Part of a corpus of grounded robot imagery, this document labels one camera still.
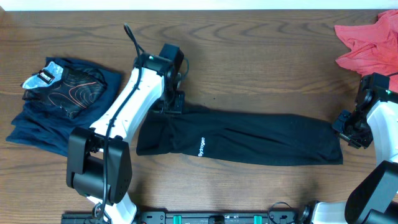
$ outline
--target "wood grain surface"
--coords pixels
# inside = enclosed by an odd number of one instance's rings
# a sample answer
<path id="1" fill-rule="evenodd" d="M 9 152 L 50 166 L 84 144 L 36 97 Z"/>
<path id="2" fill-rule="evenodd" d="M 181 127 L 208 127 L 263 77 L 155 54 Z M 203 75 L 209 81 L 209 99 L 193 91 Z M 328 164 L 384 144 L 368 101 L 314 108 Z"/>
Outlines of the wood grain surface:
<path id="1" fill-rule="evenodd" d="M 295 113 L 332 122 L 352 110 L 359 75 L 335 59 L 349 50 L 333 26 L 372 24 L 379 11 L 8 12 L 0 23 L 0 223 L 59 223 L 92 204 L 65 183 L 62 156 L 6 142 L 21 112 L 20 84 L 46 56 L 91 60 L 123 72 L 135 50 L 181 46 L 190 60 L 187 101 L 210 108 Z M 285 201 L 346 200 L 375 168 L 373 145 L 343 146 L 342 166 L 271 167 L 167 154 L 138 157 L 131 144 L 129 194 L 141 207 L 169 211 L 266 210 Z"/>

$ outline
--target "folded blue shirt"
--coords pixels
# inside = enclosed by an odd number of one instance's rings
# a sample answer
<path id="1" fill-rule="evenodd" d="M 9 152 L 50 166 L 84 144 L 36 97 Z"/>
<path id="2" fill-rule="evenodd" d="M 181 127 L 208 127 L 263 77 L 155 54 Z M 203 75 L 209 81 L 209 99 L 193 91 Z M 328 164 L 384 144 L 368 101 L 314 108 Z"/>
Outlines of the folded blue shirt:
<path id="1" fill-rule="evenodd" d="M 42 103 L 40 101 L 25 101 L 23 111 L 17 115 L 11 124 L 15 126 L 6 141 L 36 146 L 46 151 L 68 156 L 68 139 L 75 127 L 89 128 L 108 108 L 118 92 L 121 74 L 100 65 L 72 58 L 46 58 L 46 65 L 51 61 L 57 65 L 85 71 L 85 68 L 96 68 L 93 76 L 102 74 L 106 90 L 91 105 L 81 110 L 74 118 L 65 109 Z"/>

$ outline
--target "black pants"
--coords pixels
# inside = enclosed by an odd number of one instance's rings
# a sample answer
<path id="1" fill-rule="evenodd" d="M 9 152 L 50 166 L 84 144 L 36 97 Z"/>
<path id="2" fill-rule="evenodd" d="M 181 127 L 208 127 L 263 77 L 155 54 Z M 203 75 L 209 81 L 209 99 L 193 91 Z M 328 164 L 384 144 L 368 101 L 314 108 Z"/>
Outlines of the black pants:
<path id="1" fill-rule="evenodd" d="M 204 108 L 180 115 L 147 115 L 137 154 L 169 152 L 270 166 L 343 163 L 339 139 L 325 121 Z"/>

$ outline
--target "green connector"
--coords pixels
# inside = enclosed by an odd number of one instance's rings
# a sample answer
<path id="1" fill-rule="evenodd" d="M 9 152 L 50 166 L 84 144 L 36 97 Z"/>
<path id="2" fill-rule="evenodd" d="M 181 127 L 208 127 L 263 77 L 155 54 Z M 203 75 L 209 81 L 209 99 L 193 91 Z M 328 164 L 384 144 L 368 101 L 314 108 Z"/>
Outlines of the green connector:
<path id="1" fill-rule="evenodd" d="M 262 216 L 255 215 L 254 216 L 254 224 L 262 224 Z"/>
<path id="2" fill-rule="evenodd" d="M 181 224 L 181 222 L 182 222 L 182 217 L 181 217 L 181 215 L 175 215 L 175 216 L 173 217 L 173 224 Z"/>

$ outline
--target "clothing fabric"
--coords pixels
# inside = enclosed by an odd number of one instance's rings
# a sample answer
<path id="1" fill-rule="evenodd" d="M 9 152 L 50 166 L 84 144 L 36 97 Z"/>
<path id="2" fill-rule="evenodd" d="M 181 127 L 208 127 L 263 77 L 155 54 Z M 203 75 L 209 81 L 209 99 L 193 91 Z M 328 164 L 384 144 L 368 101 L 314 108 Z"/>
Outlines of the clothing fabric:
<path id="1" fill-rule="evenodd" d="M 182 153 L 270 166 L 342 164 L 331 124 L 293 114 L 246 114 L 188 109 L 148 113 L 137 154 Z"/>
<path id="2" fill-rule="evenodd" d="M 61 80 L 62 73 L 63 68 L 61 66 L 57 65 L 54 62 L 50 62 L 46 67 L 43 68 L 42 71 L 33 74 L 30 78 L 28 78 L 22 84 L 22 87 L 26 90 L 37 87 L 48 87 Z"/>
<path id="3" fill-rule="evenodd" d="M 378 18 L 373 25 L 335 26 L 338 38 L 351 49 L 336 62 L 362 76 L 389 75 L 389 89 L 398 92 L 398 10 L 382 12 Z"/>
<path id="4" fill-rule="evenodd" d="M 87 72 L 86 74 L 96 80 L 103 77 L 102 82 L 107 89 L 74 118 L 69 117 L 68 112 L 60 105 L 26 100 L 23 111 L 11 122 L 15 129 L 6 140 L 67 156 L 70 133 L 75 127 L 89 128 L 108 110 L 118 92 L 121 74 L 95 63 L 73 58 L 46 58 L 46 65 L 50 62 L 64 69 Z"/>
<path id="5" fill-rule="evenodd" d="M 32 77 L 39 80 L 43 79 L 41 81 L 45 83 L 47 80 L 51 80 L 52 77 L 59 75 L 57 72 L 48 72 L 46 68 Z M 58 71 L 61 73 L 59 82 L 50 82 L 46 88 L 28 89 L 22 99 L 59 106 L 67 112 L 69 117 L 74 118 L 82 110 L 93 104 L 106 90 L 104 76 L 97 68 L 77 67 L 73 69 L 65 65 L 64 68 L 58 69 Z"/>

